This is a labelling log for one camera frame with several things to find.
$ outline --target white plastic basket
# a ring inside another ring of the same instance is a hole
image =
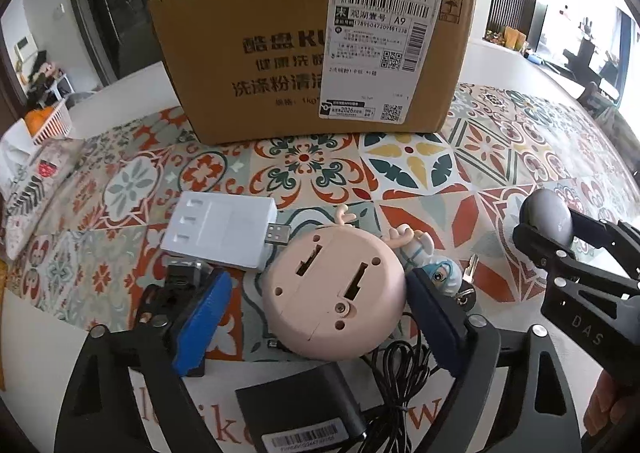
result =
[[[71,132],[71,117],[66,109],[66,97],[55,107],[49,118],[33,136],[33,144],[40,145],[48,138],[65,138]]]

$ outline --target blue gripper pad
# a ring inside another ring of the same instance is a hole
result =
[[[463,340],[447,312],[454,317],[460,315],[463,321],[466,316],[462,309],[452,305],[445,311],[444,304],[457,303],[438,292],[420,268],[406,275],[406,300],[438,366],[448,370],[453,377],[459,376],[465,368]]]
[[[180,330],[173,362],[178,375],[184,376],[189,370],[199,366],[213,333],[225,314],[226,306],[229,305],[231,287],[231,276],[227,271],[223,271],[213,280],[193,314]]]

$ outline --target gray computer mouse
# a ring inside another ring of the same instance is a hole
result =
[[[549,189],[536,189],[524,200],[520,222],[535,227],[541,235],[565,247],[574,240],[571,211],[564,200]]]

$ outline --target cardboard box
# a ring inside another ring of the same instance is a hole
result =
[[[474,0],[441,3],[402,124],[319,116],[328,0],[150,0],[149,10],[191,125],[202,143],[219,144],[311,133],[438,131],[474,10]]]

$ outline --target patterned tablecloth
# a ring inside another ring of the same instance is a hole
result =
[[[595,218],[632,220],[640,193],[616,150],[577,103],[460,84],[440,133],[319,134],[204,146],[181,108],[87,141],[10,272],[26,303],[69,324],[132,324],[169,259],[159,248],[181,191],[271,196],[294,235],[346,203],[376,235],[410,224],[465,267],[479,255],[486,313],[539,296],[544,280],[511,241],[523,199],[549,188]],[[593,247],[575,249],[584,261]],[[232,270],[231,303],[207,357],[289,360],[267,348],[260,277]]]

